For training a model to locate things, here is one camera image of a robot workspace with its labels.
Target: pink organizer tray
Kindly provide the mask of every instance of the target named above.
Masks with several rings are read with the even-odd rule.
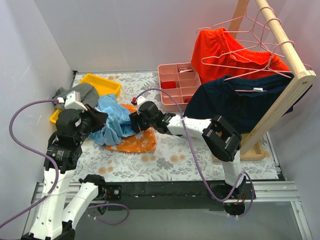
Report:
[[[178,73],[178,69],[192,69],[192,72]],[[200,78],[191,62],[163,64],[158,66],[159,84],[175,82],[176,88],[163,89],[179,104],[184,111],[188,105],[186,99],[191,99],[199,86]],[[178,107],[165,93],[161,92],[161,102],[165,112],[178,112]]]

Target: pink hanger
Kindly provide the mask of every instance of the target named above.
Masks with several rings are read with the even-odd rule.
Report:
[[[258,69],[258,70],[252,71],[252,72],[240,74],[240,75],[238,75],[238,76],[229,77],[229,78],[225,79],[224,81],[227,81],[227,80],[230,80],[230,79],[239,78],[239,77],[243,77],[243,76],[246,76],[246,75],[249,75],[249,74],[252,74],[252,73],[257,73],[257,72],[263,71],[263,70],[265,70],[265,69],[268,69],[268,70],[270,70],[270,71],[272,71],[272,72],[275,72],[275,73],[277,73],[277,74],[283,75],[282,73],[280,73],[280,72],[278,72],[278,71],[275,71],[275,70],[270,69],[270,63],[271,63],[271,61],[272,61],[272,58],[273,58],[273,56],[274,56],[274,54],[275,54],[275,51],[276,51],[277,47],[279,47],[279,46],[281,46],[282,44],[285,44],[285,43],[291,43],[291,44],[293,45],[293,47],[295,47],[295,42],[294,42],[294,41],[289,40],[289,41],[280,42],[279,44],[277,44],[277,45],[275,46],[275,48],[274,48],[274,50],[273,50],[273,52],[272,52],[272,54],[271,54],[271,56],[270,56],[270,59],[269,59],[269,61],[268,61],[268,64],[267,64],[264,68]],[[256,90],[238,90],[238,89],[236,89],[235,91],[236,91],[236,92],[250,92],[250,93],[258,92],[258,91],[256,91]]]
[[[269,21],[271,21],[271,20],[278,20],[278,18],[272,18],[272,19],[268,20],[268,21],[265,23],[265,25],[266,25]],[[251,71],[251,72],[246,73],[245,75],[248,75],[248,74],[251,74],[251,73],[256,73],[256,72],[259,72],[259,71],[276,72],[276,71],[274,71],[274,70],[272,70],[272,69],[267,69],[267,68],[266,68],[267,66],[264,67],[263,69],[256,69],[256,68],[247,68],[247,67],[238,67],[238,66],[227,66],[227,65],[219,65],[219,64],[213,64],[213,63],[206,63],[206,62],[204,62],[204,60],[206,60],[206,59],[213,59],[213,58],[214,58],[214,59],[219,59],[221,56],[224,56],[224,55],[234,54],[234,53],[237,53],[237,52],[240,52],[240,51],[243,51],[243,50],[249,50],[249,49],[253,49],[253,48],[256,48],[256,47],[258,47],[258,46],[261,46],[263,34],[264,34],[264,31],[263,31],[262,34],[261,34],[261,38],[260,38],[259,42],[257,42],[257,45],[255,45],[255,46],[250,46],[250,47],[246,47],[246,48],[242,48],[242,49],[238,49],[238,50],[234,50],[234,51],[230,51],[230,52],[225,52],[225,53],[222,53],[220,56],[207,56],[207,57],[204,57],[204,58],[201,59],[201,63],[204,64],[204,65],[215,66],[215,67],[226,67],[226,68],[233,68],[233,69],[253,70],[253,71]],[[276,73],[278,73],[278,74],[280,74],[280,75],[283,75],[284,77],[290,78],[289,76],[287,76],[287,75],[285,75],[285,74],[282,74],[282,73],[279,73],[279,72],[276,72]]]
[[[266,27],[267,23],[268,23],[270,20],[278,20],[280,24],[281,24],[281,20],[278,19],[278,18],[272,18],[272,19],[270,19],[269,21],[267,21],[264,25],[262,25],[262,24],[259,23],[257,20],[258,20],[259,13],[260,13],[263,9],[270,9],[273,13],[275,13],[275,11],[274,11],[274,9],[273,9],[272,7],[270,7],[270,6],[264,6],[264,7],[262,7],[262,8],[259,9],[259,11],[257,12],[257,14],[256,14],[256,16],[255,16],[255,19],[252,19],[251,17],[249,17],[249,16],[247,15],[247,13],[245,12],[243,16],[236,17],[236,18],[234,18],[234,19],[231,19],[231,20],[228,20],[228,21],[224,21],[224,22],[215,24],[215,25],[213,25],[212,27],[201,27],[201,28],[198,28],[195,32],[199,35],[199,30],[213,29],[214,27],[216,27],[216,26],[218,26],[218,25],[225,24],[225,23],[229,23],[229,22],[232,22],[232,21],[234,21],[234,20],[237,20],[237,19],[246,17],[247,19],[253,21],[253,26],[252,26],[252,28],[251,28],[249,31],[224,31],[224,32],[225,32],[225,33],[252,33],[252,35],[253,35],[257,40],[259,40],[259,42],[257,42],[257,41],[247,41],[247,40],[238,40],[238,39],[237,39],[237,41],[238,41],[238,42],[244,42],[244,43],[257,44],[257,45],[255,45],[255,46],[253,46],[253,47],[245,48],[246,50],[247,50],[247,49],[251,49],[251,48],[256,48],[256,47],[259,47],[259,46],[260,46],[260,47],[261,47],[262,49],[264,49],[266,52],[272,53],[266,45],[276,46],[277,44],[275,44],[275,43],[262,42],[262,37],[263,37],[263,35],[264,35],[265,29],[267,29],[267,30],[270,31],[270,28]],[[255,25],[256,25],[256,24],[258,24],[258,25],[260,25],[260,26],[263,27],[262,34],[261,34],[261,37],[260,37],[260,38],[254,33],[254,29],[255,29]],[[234,55],[237,55],[237,56],[239,56],[239,57],[241,57],[241,58],[243,58],[243,59],[251,62],[250,59],[248,59],[248,58],[246,58],[246,57],[244,57],[244,56],[240,56],[239,54],[237,54],[236,51],[234,51],[234,52],[229,52],[229,53],[233,53]],[[277,54],[277,53],[274,53],[274,54],[275,54],[276,56],[281,57],[281,58],[285,58],[285,56],[283,56],[283,55],[280,55],[280,54]],[[304,63],[304,65],[305,65],[306,67],[309,67],[310,70],[312,69],[312,67],[311,67],[310,65],[305,64],[305,63]]]
[[[280,71],[272,70],[270,68],[270,63],[272,61],[272,57],[275,55],[275,50],[277,49],[277,47],[279,47],[279,46],[281,46],[282,44],[285,44],[285,43],[291,43],[293,45],[293,47],[295,47],[295,42],[294,41],[289,40],[289,41],[280,42],[277,46],[275,46],[275,48],[274,48],[274,50],[273,50],[273,52],[272,52],[272,54],[271,54],[271,56],[269,58],[268,64],[264,68],[258,69],[258,70],[255,70],[255,71],[251,71],[251,72],[247,72],[247,73],[244,73],[244,74],[240,74],[238,76],[232,76],[232,77],[229,77],[229,78],[225,79],[224,81],[227,81],[227,80],[230,80],[230,79],[239,78],[239,77],[243,77],[243,76],[246,76],[246,75],[249,75],[249,74],[253,74],[253,73],[257,73],[257,72],[264,71],[264,70],[269,70],[271,72],[274,72],[276,74],[279,74],[279,75],[282,75],[282,76],[284,76],[286,78],[291,79],[290,76],[287,76],[287,75],[283,74],[283,73],[291,73],[291,71],[281,71],[281,72],[283,72],[283,73],[281,73]]]

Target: white backdrop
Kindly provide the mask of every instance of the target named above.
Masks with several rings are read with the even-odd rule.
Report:
[[[23,105],[67,88],[72,72],[33,0],[0,0],[0,222],[30,206],[44,158],[18,146],[9,121]],[[46,103],[22,112],[13,126],[23,143],[46,152],[53,132]],[[28,214],[0,230],[1,239],[20,239]]]
[[[160,64],[190,62],[196,29],[231,19],[237,2],[34,1],[71,69],[80,72],[156,70]],[[276,14],[285,2],[269,0]],[[250,1],[250,16],[257,11],[255,1]],[[251,26],[244,21],[241,27]]]
[[[302,61],[320,76],[320,2],[288,0],[279,18]],[[320,239],[320,82],[281,118],[271,130],[280,167],[293,180],[302,199],[302,208],[313,239]]]

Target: floral tablecloth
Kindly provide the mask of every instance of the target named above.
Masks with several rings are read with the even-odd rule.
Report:
[[[156,72],[108,73],[100,77],[121,83],[119,104],[129,104],[132,98],[143,90],[159,88]],[[74,86],[84,77],[78,74]],[[160,93],[149,91],[144,96],[162,109]],[[106,150],[91,139],[83,145],[72,182],[85,178],[87,174],[99,174],[107,182],[147,182],[147,181],[198,181],[201,180],[188,141],[184,137],[156,133],[155,153],[122,153]],[[221,163],[213,162],[206,143],[202,139],[192,139],[199,164],[207,180],[223,180]],[[269,155],[261,161],[243,162],[241,167],[252,179],[277,179],[275,162],[267,137],[262,139],[263,147]]]

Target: yellow tray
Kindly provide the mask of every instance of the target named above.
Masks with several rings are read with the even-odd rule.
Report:
[[[91,84],[94,86],[96,91],[98,92],[99,96],[107,95],[107,94],[115,94],[115,96],[119,96],[121,84],[115,81],[111,81],[109,79],[105,79],[100,76],[93,75],[88,73],[84,76],[84,78],[79,82],[79,84]],[[61,113],[63,109],[57,109],[50,117],[50,122],[53,124],[56,123],[58,119],[59,113]]]

